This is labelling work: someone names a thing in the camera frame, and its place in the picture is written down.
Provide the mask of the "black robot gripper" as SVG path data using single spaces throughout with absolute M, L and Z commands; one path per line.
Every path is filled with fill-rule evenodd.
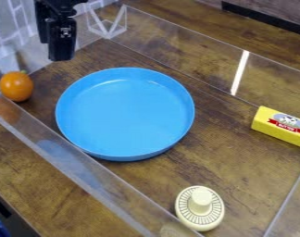
M 37 33 L 43 44 L 48 37 L 51 61 L 71 60 L 75 55 L 76 22 L 68 17 L 76 14 L 75 6 L 87 2 L 88 0 L 33 0 Z

